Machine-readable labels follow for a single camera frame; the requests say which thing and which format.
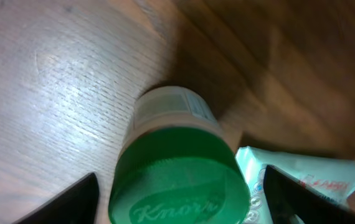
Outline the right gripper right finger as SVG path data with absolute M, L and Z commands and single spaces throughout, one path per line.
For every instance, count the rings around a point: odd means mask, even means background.
M 355 212 L 307 189 L 274 166 L 266 166 L 263 189 L 274 223 L 355 224 Z

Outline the green lid jar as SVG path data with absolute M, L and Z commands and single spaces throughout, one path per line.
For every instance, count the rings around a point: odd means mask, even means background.
M 242 223 L 249 187 L 204 99 L 180 86 L 138 98 L 115 167 L 113 224 Z

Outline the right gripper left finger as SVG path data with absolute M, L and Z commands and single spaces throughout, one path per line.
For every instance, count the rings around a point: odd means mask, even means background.
M 91 172 L 15 223 L 94 224 L 98 201 L 98 179 Z

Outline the mint green wipes pack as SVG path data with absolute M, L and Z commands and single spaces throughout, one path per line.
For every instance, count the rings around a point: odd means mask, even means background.
M 347 199 L 355 192 L 355 161 L 271 152 L 250 146 L 241 147 L 235 159 L 250 190 L 250 208 L 244 223 L 274 223 L 263 189 L 268 165 L 330 202 L 351 210 Z

